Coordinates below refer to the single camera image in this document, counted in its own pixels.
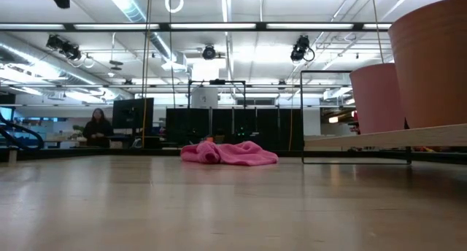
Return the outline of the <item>pale pink ribbed cup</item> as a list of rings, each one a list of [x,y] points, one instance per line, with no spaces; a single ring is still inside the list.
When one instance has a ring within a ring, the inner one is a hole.
[[[394,63],[365,66],[350,73],[362,134],[400,131],[405,114]]]

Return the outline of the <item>orange ribbed cup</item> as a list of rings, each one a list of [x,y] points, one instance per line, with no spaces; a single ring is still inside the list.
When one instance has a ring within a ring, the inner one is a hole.
[[[409,127],[467,123],[467,0],[416,9],[388,34]]]

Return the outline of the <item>small green potted plant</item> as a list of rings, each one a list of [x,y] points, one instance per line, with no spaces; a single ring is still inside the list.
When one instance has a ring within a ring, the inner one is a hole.
[[[69,137],[71,140],[76,140],[76,141],[85,141],[86,138],[84,137],[84,130],[85,130],[85,127],[84,126],[80,126],[80,125],[73,125],[72,126],[72,134],[71,136]]]

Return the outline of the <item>person with long hair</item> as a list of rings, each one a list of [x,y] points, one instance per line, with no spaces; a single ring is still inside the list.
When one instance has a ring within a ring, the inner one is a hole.
[[[85,125],[82,135],[86,138],[86,145],[89,147],[109,148],[109,137],[114,135],[114,130],[102,109],[94,109],[92,118]]]

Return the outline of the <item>round black ceiling spotlight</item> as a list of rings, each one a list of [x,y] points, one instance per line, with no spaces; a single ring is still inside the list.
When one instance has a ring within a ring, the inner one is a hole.
[[[216,58],[216,50],[213,45],[206,45],[201,54],[204,60],[213,60]]]

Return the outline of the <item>white box on rig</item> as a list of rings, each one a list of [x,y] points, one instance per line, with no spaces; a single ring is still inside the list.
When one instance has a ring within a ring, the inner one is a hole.
[[[190,106],[195,109],[217,109],[217,88],[199,87],[193,89],[190,95]]]

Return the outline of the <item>pink crumpled cloth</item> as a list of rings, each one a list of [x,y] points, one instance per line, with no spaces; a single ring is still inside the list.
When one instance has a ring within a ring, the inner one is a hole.
[[[279,161],[277,154],[264,150],[251,141],[238,144],[215,144],[203,141],[184,146],[180,157],[187,162],[234,166],[263,166],[276,164]]]

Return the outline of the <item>black partition wall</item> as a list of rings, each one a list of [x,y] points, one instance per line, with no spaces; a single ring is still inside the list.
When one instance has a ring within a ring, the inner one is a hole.
[[[217,144],[251,141],[270,151],[300,151],[299,109],[168,109],[166,139],[178,145],[211,138]]]

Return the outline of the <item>black metal shelf frame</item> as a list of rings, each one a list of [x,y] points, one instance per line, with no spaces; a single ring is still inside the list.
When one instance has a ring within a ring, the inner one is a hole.
[[[303,74],[304,73],[327,73],[327,72],[342,72],[342,73],[350,73],[351,71],[345,71],[345,70],[336,70],[336,71],[321,71],[321,70],[302,70],[300,71],[300,76],[299,76],[299,91],[300,91],[300,116],[301,116],[301,123],[302,123],[302,148],[301,148],[301,163],[302,164],[313,164],[313,165],[318,165],[318,164],[324,164],[324,165],[331,165],[331,164],[337,164],[337,165],[375,165],[376,163],[312,163],[312,162],[306,162],[305,161],[305,155],[304,155],[304,149],[305,149],[305,136],[304,136],[304,97],[303,97],[303,89],[304,89],[304,84],[303,84]],[[409,125],[404,119],[404,130],[408,130]],[[410,146],[405,147],[405,161],[404,165],[410,166],[412,164],[412,148]],[[383,165],[397,165],[397,163],[382,163]]]

